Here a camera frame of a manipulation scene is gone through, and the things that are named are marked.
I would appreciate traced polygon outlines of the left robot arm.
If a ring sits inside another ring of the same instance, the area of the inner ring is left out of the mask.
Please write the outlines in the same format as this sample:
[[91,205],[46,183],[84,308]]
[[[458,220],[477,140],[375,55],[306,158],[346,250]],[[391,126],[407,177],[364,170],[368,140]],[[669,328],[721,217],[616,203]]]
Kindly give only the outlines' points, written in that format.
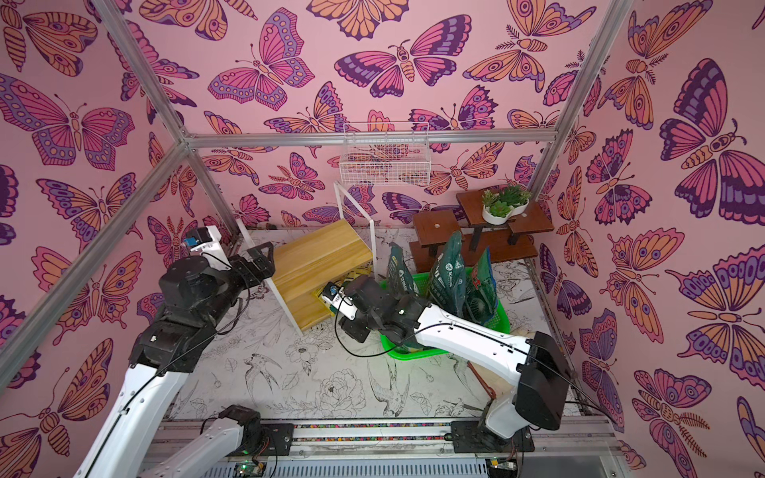
[[274,246],[259,244],[240,254],[175,261],[159,280],[165,302],[137,339],[123,387],[79,477],[135,477],[171,402],[195,370],[205,349],[235,324],[221,323],[241,294],[276,272]]

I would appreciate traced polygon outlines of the dark green fertilizer bag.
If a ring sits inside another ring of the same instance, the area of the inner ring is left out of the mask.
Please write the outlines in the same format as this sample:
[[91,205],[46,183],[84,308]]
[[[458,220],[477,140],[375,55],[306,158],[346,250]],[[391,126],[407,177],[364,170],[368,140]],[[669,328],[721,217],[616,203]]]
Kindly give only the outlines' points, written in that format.
[[420,290],[414,282],[414,276],[404,262],[404,250],[396,243],[390,245],[390,256],[388,257],[388,290],[394,296],[402,297],[406,295],[418,295]]

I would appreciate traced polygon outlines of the brown wooden step stand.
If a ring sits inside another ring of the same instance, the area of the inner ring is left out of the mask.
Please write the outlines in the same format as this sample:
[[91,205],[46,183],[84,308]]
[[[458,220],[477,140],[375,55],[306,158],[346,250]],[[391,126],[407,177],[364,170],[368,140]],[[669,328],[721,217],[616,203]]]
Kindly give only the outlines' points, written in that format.
[[[484,251],[490,253],[493,263],[531,259],[538,255],[533,244],[535,234],[551,232],[552,221],[537,202],[529,203],[524,212],[510,217],[503,225],[494,226],[482,216],[483,203],[479,190],[470,190],[457,196],[465,213],[470,233],[462,235],[461,255],[466,266],[477,263]],[[414,268],[425,273],[453,233],[460,231],[452,210],[424,211],[414,215],[414,230],[418,240],[410,243]]]

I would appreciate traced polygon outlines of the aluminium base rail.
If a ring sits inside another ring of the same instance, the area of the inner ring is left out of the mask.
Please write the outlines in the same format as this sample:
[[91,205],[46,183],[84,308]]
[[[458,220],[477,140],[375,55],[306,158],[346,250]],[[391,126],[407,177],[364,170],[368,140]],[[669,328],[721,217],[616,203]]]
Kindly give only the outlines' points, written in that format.
[[475,418],[267,420],[267,447],[218,458],[204,477],[630,477],[605,418],[573,416],[490,448]]

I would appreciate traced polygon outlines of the green plastic basket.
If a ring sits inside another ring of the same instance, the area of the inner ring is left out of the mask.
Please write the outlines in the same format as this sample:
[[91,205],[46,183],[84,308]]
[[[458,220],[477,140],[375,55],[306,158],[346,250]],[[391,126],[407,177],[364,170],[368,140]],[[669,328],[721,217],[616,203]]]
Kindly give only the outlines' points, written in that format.
[[[418,292],[421,295],[424,294],[428,288],[429,276],[430,275],[428,273],[416,273],[414,276],[412,276],[412,279],[414,279],[414,285],[416,285],[416,289],[418,289]],[[502,334],[509,334],[511,332],[512,327],[508,320],[504,306],[501,302],[499,302],[497,305],[497,310],[494,317],[490,321],[486,322],[484,327]],[[448,354],[448,351],[434,348],[412,349],[404,346],[394,348],[394,343],[383,335],[380,335],[380,340],[382,347],[388,351],[388,355],[392,359],[400,360],[401,362],[409,362],[410,360],[424,360]]]

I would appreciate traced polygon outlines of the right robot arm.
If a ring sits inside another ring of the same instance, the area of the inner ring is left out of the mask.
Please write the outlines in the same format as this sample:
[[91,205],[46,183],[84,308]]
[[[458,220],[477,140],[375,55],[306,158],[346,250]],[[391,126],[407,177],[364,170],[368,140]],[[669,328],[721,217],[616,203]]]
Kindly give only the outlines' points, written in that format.
[[511,394],[492,400],[477,434],[505,444],[530,427],[557,431],[573,374],[555,340],[503,334],[460,319],[416,294],[395,295],[370,276],[338,286],[328,283],[322,300],[336,313],[335,329],[362,344],[370,332],[395,347],[414,341],[478,364],[503,378]]

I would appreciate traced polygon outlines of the wooden white frame shelf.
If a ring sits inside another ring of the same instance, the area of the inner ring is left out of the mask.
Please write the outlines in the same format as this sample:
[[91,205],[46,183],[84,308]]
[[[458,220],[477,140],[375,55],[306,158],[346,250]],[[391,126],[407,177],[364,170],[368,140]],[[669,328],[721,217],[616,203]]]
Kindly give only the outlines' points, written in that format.
[[[378,273],[376,223],[342,183],[334,183],[340,219],[274,249],[275,274],[265,284],[298,334],[327,320],[330,309],[314,293],[352,270],[369,265]],[[345,218],[350,202],[368,221],[369,239],[358,235]]]

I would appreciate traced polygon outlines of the white pot succulent plant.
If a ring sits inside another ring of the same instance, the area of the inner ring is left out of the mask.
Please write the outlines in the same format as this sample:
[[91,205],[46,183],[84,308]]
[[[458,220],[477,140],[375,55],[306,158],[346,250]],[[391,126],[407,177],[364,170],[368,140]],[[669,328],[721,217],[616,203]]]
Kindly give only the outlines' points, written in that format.
[[482,218],[491,225],[502,225],[525,211],[531,193],[521,185],[505,185],[481,193]]

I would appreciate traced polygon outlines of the aluminium cage frame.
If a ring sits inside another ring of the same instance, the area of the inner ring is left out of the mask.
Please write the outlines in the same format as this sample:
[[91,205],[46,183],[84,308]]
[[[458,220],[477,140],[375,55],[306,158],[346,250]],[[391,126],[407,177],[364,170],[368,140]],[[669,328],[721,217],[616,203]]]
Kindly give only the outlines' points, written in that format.
[[[94,243],[87,247],[85,253],[79,256],[67,277],[57,283],[52,291],[46,294],[30,312],[28,318],[10,338],[1,351],[1,383],[9,384],[16,372],[24,366],[27,358],[35,348],[41,345],[45,336],[56,324],[65,308],[76,297],[77,293],[96,272],[97,267],[113,252],[123,239],[131,225],[147,208],[157,190],[166,179],[171,177],[175,168],[186,161],[197,169],[197,176],[202,182],[209,200],[216,212],[227,223],[233,221],[230,208],[226,205],[222,193],[218,190],[207,170],[202,165],[199,149],[213,147],[336,147],[345,141],[341,133],[251,133],[251,135],[190,135],[185,133],[177,117],[177,112],[171,107],[167,98],[159,89],[159,83],[149,75],[149,65],[141,57],[137,43],[129,39],[129,31],[123,17],[116,6],[105,1],[96,2],[98,11],[104,18],[105,26],[115,35],[120,47],[127,58],[133,62],[139,73],[143,87],[159,113],[169,122],[169,131],[175,138],[175,144],[169,150],[165,159],[158,167],[151,170],[139,184],[137,191],[118,210],[116,217],[96,237]],[[622,23],[630,14],[633,4],[629,1],[612,1],[609,3],[604,20],[590,42],[590,49],[582,73],[577,77],[577,83],[569,95],[559,121],[553,129],[486,129],[485,131],[394,131],[393,133],[358,133],[358,139],[366,143],[412,143],[421,139],[426,143],[489,143],[499,141],[541,141],[549,143],[549,155],[557,155],[563,145],[563,136],[570,131],[585,97],[591,89],[595,75],[611,52]]]

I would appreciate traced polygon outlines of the blue green fertilizer bag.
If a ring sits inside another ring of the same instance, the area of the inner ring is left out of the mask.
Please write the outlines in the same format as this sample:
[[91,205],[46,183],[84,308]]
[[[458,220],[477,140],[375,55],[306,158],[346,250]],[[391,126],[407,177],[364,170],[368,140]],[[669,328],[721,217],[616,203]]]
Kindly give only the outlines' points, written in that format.
[[465,318],[486,326],[495,316],[499,303],[489,248],[472,267],[467,280],[463,307]]

